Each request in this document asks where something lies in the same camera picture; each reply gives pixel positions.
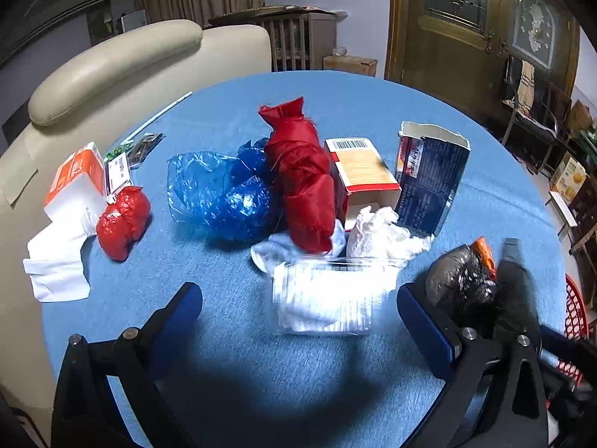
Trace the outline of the black plastic trash bag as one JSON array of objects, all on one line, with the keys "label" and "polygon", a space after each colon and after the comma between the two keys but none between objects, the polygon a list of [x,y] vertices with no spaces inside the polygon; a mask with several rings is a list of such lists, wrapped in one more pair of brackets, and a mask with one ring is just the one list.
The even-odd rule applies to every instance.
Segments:
[{"label": "black plastic trash bag", "polygon": [[438,258],[429,269],[425,291],[428,301],[450,308],[488,304],[497,291],[493,251],[483,237]]}]

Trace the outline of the blue plastic bag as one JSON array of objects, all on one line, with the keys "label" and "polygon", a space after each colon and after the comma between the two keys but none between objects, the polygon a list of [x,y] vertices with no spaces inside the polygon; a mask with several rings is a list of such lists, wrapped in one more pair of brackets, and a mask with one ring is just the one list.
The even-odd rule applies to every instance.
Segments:
[{"label": "blue plastic bag", "polygon": [[249,244],[276,231],[283,211],[266,144],[266,138],[246,141],[233,156],[200,151],[169,159],[167,198],[175,223],[206,238]]}]

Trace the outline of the clear plastic container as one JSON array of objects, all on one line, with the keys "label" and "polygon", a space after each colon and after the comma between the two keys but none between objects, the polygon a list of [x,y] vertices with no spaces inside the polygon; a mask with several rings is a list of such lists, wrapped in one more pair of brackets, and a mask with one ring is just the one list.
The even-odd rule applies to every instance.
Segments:
[{"label": "clear plastic container", "polygon": [[371,258],[303,257],[276,266],[270,318],[281,334],[361,336],[392,331],[401,269]]}]

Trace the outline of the small red plastic bag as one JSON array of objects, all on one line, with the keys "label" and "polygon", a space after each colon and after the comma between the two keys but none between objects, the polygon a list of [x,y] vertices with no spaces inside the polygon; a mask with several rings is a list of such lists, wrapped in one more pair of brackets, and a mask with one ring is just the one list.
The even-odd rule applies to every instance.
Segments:
[{"label": "small red plastic bag", "polygon": [[142,187],[126,186],[106,207],[96,225],[96,235],[104,253],[116,262],[124,262],[134,242],[146,231],[151,204]]}]

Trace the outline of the white paper sheets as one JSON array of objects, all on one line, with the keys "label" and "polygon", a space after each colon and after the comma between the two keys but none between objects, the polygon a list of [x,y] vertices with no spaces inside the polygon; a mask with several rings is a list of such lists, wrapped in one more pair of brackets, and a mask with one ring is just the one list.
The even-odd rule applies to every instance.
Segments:
[{"label": "white paper sheets", "polygon": [[23,269],[39,302],[79,301],[89,296],[81,249],[95,235],[95,224],[88,218],[53,221],[27,243]]}]

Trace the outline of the yellow printed carton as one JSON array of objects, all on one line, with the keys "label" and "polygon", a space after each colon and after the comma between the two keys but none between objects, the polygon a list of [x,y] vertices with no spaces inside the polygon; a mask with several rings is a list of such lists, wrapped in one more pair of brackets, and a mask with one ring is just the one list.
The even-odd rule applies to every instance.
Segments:
[{"label": "yellow printed carton", "polygon": [[565,152],[550,178],[550,191],[559,193],[565,203],[570,204],[584,184],[586,177],[584,166],[570,152]]}]

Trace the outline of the orange white tissue box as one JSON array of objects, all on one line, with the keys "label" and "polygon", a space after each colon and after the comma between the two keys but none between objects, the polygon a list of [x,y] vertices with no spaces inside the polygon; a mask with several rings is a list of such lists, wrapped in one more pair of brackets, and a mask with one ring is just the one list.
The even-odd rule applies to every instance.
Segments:
[{"label": "orange white tissue box", "polygon": [[90,141],[59,166],[44,197],[44,212],[51,221],[61,221],[85,212],[99,217],[106,206],[103,158]]}]

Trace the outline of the small white label packet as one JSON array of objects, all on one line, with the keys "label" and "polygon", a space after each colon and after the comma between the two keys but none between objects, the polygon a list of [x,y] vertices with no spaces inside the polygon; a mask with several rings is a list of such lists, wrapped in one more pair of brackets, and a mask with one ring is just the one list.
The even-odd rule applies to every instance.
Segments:
[{"label": "small white label packet", "polygon": [[106,193],[115,195],[122,188],[132,185],[128,155],[122,152],[105,165]]}]

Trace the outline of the orange white open carton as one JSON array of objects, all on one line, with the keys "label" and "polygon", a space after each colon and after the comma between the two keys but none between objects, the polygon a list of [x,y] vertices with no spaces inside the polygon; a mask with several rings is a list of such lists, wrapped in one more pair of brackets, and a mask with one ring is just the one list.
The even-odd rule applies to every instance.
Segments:
[{"label": "orange white open carton", "polygon": [[353,229],[364,207],[378,211],[397,206],[401,186],[369,139],[328,139],[325,150],[332,163],[336,217],[345,231]]}]

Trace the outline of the dark foil packet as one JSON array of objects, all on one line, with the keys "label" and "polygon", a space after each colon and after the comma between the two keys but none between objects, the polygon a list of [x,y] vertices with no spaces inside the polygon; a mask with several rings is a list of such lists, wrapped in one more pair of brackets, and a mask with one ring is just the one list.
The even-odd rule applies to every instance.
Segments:
[{"label": "dark foil packet", "polygon": [[136,144],[126,153],[128,167],[136,169],[146,160],[151,151],[163,141],[164,134],[145,134]]}]

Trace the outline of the green small packet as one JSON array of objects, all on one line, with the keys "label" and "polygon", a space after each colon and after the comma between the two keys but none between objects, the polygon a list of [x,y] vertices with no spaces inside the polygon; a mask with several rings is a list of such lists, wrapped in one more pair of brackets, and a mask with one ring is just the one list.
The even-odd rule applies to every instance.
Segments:
[{"label": "green small packet", "polygon": [[106,156],[104,157],[104,162],[109,163],[114,158],[116,158],[117,156],[119,156],[122,153],[125,153],[126,151],[128,151],[127,147],[123,147],[123,146],[117,147],[106,154]]}]

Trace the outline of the metal chair with clothes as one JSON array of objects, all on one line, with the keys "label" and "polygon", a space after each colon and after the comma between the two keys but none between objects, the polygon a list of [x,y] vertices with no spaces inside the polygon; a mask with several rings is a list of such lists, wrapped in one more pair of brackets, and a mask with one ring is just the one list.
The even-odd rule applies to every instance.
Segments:
[{"label": "metal chair with clothes", "polygon": [[565,147],[570,141],[571,97],[550,82],[543,71],[512,55],[505,62],[501,97],[502,106],[510,112],[501,144],[506,146],[515,125],[530,138],[546,144],[544,156],[530,165],[535,175],[540,174],[548,169],[553,149],[558,144]]}]

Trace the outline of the long red plastic bag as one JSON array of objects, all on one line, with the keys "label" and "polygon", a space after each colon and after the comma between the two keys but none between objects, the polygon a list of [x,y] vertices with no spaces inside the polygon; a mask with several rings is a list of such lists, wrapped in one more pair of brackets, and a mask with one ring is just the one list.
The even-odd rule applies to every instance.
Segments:
[{"label": "long red plastic bag", "polygon": [[303,107],[300,97],[259,108],[260,117],[272,128],[264,151],[282,193],[290,238],[308,253],[324,253],[332,248],[335,185],[329,156]]}]

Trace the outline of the beige leather sofa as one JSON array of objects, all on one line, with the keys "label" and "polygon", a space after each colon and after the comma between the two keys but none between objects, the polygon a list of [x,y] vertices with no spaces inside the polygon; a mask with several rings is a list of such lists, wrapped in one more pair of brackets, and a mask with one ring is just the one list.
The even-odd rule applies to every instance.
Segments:
[{"label": "beige leather sofa", "polygon": [[1,157],[1,392],[47,435],[54,378],[22,260],[47,223],[58,165],[94,141],[118,136],[187,91],[271,70],[270,38],[256,25],[202,29],[186,19],[131,30],[79,54],[47,77],[32,119]]}]

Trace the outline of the wooden slatted cabinet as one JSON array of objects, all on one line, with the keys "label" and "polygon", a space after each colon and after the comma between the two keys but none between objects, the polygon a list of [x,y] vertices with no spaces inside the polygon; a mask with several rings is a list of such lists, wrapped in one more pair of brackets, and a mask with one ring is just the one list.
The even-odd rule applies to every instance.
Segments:
[{"label": "wooden slatted cabinet", "polygon": [[274,5],[209,20],[211,27],[253,24],[269,34],[272,71],[323,70],[337,44],[340,15],[315,6]]}]

